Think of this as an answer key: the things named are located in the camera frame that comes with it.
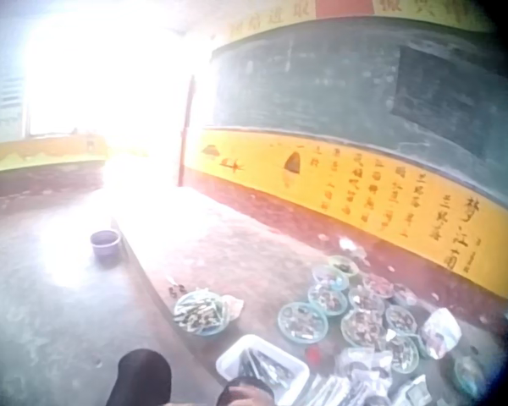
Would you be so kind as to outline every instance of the clear plastic container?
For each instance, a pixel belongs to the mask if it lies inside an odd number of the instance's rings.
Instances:
[[[391,305],[386,309],[384,317],[388,324],[388,328],[394,330],[397,334],[404,336],[416,334],[416,319],[412,313],[404,307]]]
[[[318,307],[325,315],[342,315],[348,308],[346,297],[339,291],[324,285],[315,285],[308,289],[308,301]]]
[[[347,256],[332,255],[329,257],[329,264],[344,273],[346,277],[354,277],[360,273],[357,264]]]
[[[313,333],[304,332],[302,337],[300,333],[290,329],[291,326],[300,326],[303,323],[308,325],[308,320],[312,321],[310,326],[314,331]],[[317,343],[328,334],[328,318],[318,307],[308,303],[294,302],[283,306],[280,309],[277,321],[280,331],[294,343]]]
[[[287,368],[294,375],[288,389],[280,388],[274,391],[277,405],[287,406],[292,404],[303,390],[311,375],[308,365],[258,336],[253,334],[243,336],[225,353],[220,355],[216,364],[217,372],[226,381],[236,378],[239,374],[240,355],[248,348],[264,353]]]
[[[221,322],[217,326],[200,328],[190,333],[196,334],[197,336],[212,336],[214,334],[218,334],[219,332],[223,331],[229,324],[229,312],[226,308],[226,304],[222,301],[222,297],[219,294],[209,292],[208,290],[196,290],[195,292],[190,292],[189,294],[184,295],[175,304],[174,317],[177,317],[178,315],[183,313],[184,308],[188,306],[189,303],[196,302],[197,300],[202,299],[211,300],[215,304],[217,309],[221,311],[222,314]]]
[[[337,268],[329,265],[318,265],[312,268],[312,277],[316,283],[329,286],[333,290],[345,290],[350,286],[348,277]]]

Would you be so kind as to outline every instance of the plastic bowl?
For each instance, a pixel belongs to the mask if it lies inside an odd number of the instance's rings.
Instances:
[[[180,308],[183,306],[186,302],[194,300],[194,299],[201,299],[201,298],[209,298],[214,299],[217,306],[224,307],[224,302],[222,301],[222,297],[219,294],[215,294],[213,292],[205,291],[205,290],[198,290],[195,292],[190,292],[189,294],[186,294],[182,296],[179,300],[177,300],[177,303],[174,307],[174,315],[177,315],[180,313]],[[229,312],[223,310],[224,312],[224,319],[222,320],[222,323],[218,326],[204,328],[203,330],[197,331],[197,332],[191,332],[192,334],[196,334],[197,336],[212,336],[214,334],[218,334],[219,332],[223,331],[229,324]]]
[[[401,307],[415,306],[417,304],[417,296],[402,283],[395,283],[393,285],[393,301]]]
[[[401,330],[399,327],[397,327],[390,319],[389,319],[389,315],[391,313],[401,313],[402,315],[408,315],[412,318],[412,328],[410,331],[407,331],[407,330]],[[416,330],[417,330],[417,322],[416,322],[416,319],[414,318],[414,316],[412,315],[412,313],[410,311],[408,311],[407,309],[405,309],[404,307],[400,307],[400,306],[395,306],[395,305],[391,305],[389,306],[385,313],[384,313],[384,318],[386,320],[386,323],[388,324],[388,328],[390,328],[391,330],[395,331],[398,335],[401,335],[401,336],[406,336],[406,335],[410,335],[410,334],[416,334]]]
[[[363,275],[363,286],[382,299],[389,299],[394,293],[393,283],[388,281],[385,277],[379,277],[378,275],[374,275],[372,273]],[[376,287],[380,289],[383,286],[386,287],[386,292],[384,293],[376,289]]]
[[[91,235],[91,245],[98,259],[118,256],[120,253],[120,234],[109,229],[96,231]]]
[[[337,268],[329,265],[318,265],[312,268],[312,277],[314,277],[316,283],[326,284],[332,290],[342,291],[350,286],[348,277]]]
[[[306,311],[312,312],[313,314],[317,315],[321,319],[321,329],[320,332],[313,338],[300,338],[300,337],[294,337],[286,328],[284,325],[285,320],[285,313],[287,310],[291,311],[297,311],[298,309],[304,309]],[[294,303],[288,303],[287,305],[283,306],[282,309],[280,309],[279,316],[277,318],[277,322],[279,324],[279,329],[282,334],[293,341],[294,343],[299,344],[314,344],[318,341],[322,341],[325,336],[328,334],[329,330],[329,324],[328,324],[328,318],[325,316],[325,314],[318,308],[308,303],[302,303],[302,302],[294,302]]]
[[[460,357],[454,364],[454,382],[457,388],[473,399],[480,399],[487,391],[487,380],[482,366],[472,357]]]
[[[420,363],[420,354],[417,351],[417,346],[414,343],[414,341],[408,337],[395,337],[393,340],[387,343],[386,346],[388,346],[389,347],[388,349],[391,351],[391,343],[398,341],[406,342],[409,345],[411,345],[412,352],[414,353],[413,355],[414,359],[412,360],[412,364],[406,369],[402,369],[399,366],[395,365],[394,363],[391,364],[391,369],[399,374],[411,374],[412,372],[414,372],[414,370],[416,370],[417,366]]]
[[[325,293],[331,295],[335,300],[337,300],[340,303],[339,310],[332,311],[325,309],[324,306],[320,303],[320,301],[314,297],[317,292],[323,293],[324,291]],[[348,308],[348,301],[341,292],[326,288],[323,285],[312,286],[310,289],[308,289],[307,296],[308,301],[311,305],[318,307],[325,315],[328,316],[342,315]]]
[[[357,340],[355,340],[349,330],[351,329],[349,320],[352,318],[356,319],[363,319],[364,322],[369,326],[375,326],[378,328],[379,336],[376,343],[373,343],[373,345],[369,343],[360,343]],[[340,332],[342,333],[342,337],[348,342],[350,345],[354,347],[367,347],[367,348],[375,348],[377,351],[382,351],[384,346],[384,338],[386,335],[386,331],[384,329],[384,326],[382,326],[381,319],[379,320],[379,315],[377,314],[371,314],[371,313],[365,313],[359,310],[353,310],[348,312],[340,321]]]
[[[351,259],[343,255],[332,255],[329,257],[329,264],[341,271],[346,277],[354,277],[359,274],[359,267]]]
[[[362,307],[361,304],[358,304],[354,298],[357,296],[362,296],[365,298],[369,298],[374,302],[374,309],[366,309],[365,307]],[[384,304],[384,301],[377,296],[376,294],[372,293],[371,291],[367,290],[363,286],[358,286],[357,288],[350,289],[350,292],[348,292],[348,301],[350,302],[351,306],[355,309],[358,309],[359,311],[375,311],[382,315],[384,313],[384,310],[386,308],[386,305]]]

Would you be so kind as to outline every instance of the food on plate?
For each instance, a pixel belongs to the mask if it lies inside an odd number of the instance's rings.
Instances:
[[[395,337],[386,343],[386,348],[393,353],[391,368],[401,374],[409,374],[416,369],[419,353],[414,342],[408,337]]]
[[[385,304],[383,300],[363,286],[350,289],[348,300],[358,310],[384,313]]]
[[[417,330],[416,319],[410,311],[400,306],[390,306],[386,310],[389,328],[401,334],[414,334]]]
[[[384,277],[368,274],[363,277],[365,288],[380,296],[383,299],[389,299],[393,296],[393,283]]]
[[[393,285],[394,297],[398,300],[400,305],[413,306],[417,303],[417,296],[410,288],[402,283]]]
[[[358,347],[384,349],[385,330],[379,315],[353,310],[340,323],[343,337]]]
[[[348,277],[329,265],[318,265],[312,269],[312,276],[316,283],[324,284],[333,290],[345,290],[348,288]]]
[[[279,312],[280,331],[298,343],[316,343],[328,332],[328,320],[321,310],[307,303],[290,303]]]
[[[219,295],[200,290],[179,299],[174,307],[174,321],[187,332],[207,336],[228,325],[229,312]]]
[[[308,299],[311,304],[318,306],[327,315],[340,315],[345,312],[348,305],[346,297],[341,292],[321,284],[309,289]]]
[[[329,264],[343,272],[347,277],[353,277],[359,273],[356,263],[352,259],[342,255],[330,256]]]

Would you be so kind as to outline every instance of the wall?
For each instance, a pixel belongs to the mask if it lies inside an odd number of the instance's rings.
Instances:
[[[223,47],[212,70],[190,168],[508,298],[508,63],[490,37],[405,20],[313,21]]]
[[[416,73],[426,75],[419,84],[406,83],[402,49],[438,60]],[[441,72],[442,63],[450,69]],[[215,107],[205,125],[372,145],[508,207],[508,68],[489,38],[403,20],[311,22],[222,48],[213,68]],[[465,83],[454,91],[457,75]],[[406,98],[399,93],[411,88],[433,94],[430,101],[408,95],[417,107],[415,121],[403,113]],[[430,110],[423,112],[426,103]],[[450,112],[466,120],[454,122]],[[426,115],[433,117],[429,128]],[[478,154],[469,145],[480,135]]]
[[[494,30],[471,0],[273,0],[249,12],[237,7],[232,19],[206,19],[195,31],[219,46],[242,38],[314,19],[378,16],[426,21],[476,32]]]

